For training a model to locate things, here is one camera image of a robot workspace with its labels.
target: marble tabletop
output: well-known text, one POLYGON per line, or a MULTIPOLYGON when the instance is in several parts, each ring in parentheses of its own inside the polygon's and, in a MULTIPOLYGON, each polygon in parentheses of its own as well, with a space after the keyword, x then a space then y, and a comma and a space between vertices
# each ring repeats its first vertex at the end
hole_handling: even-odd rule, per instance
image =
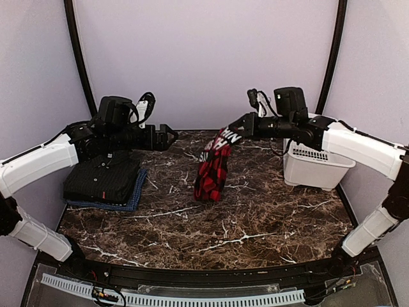
MULTIPOLYGON (((166 152, 134 152, 148 170, 135 212, 68 207, 59 231, 92 260, 158 269, 250 269, 330 256, 352 224, 335 191, 284 183, 267 141, 244 140, 220 202, 193 198, 211 131, 180 132, 166 152)), ((282 142, 272 142, 276 150, 282 142)))

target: red and black plaid shirt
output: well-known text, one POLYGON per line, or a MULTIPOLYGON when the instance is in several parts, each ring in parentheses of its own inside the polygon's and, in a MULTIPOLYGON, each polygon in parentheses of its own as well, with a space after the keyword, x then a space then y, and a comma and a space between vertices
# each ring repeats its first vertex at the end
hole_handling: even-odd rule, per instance
POLYGON ((227 179, 231 145, 241 138, 236 132, 223 128, 204 148, 194 184, 195 200, 220 200, 227 179))

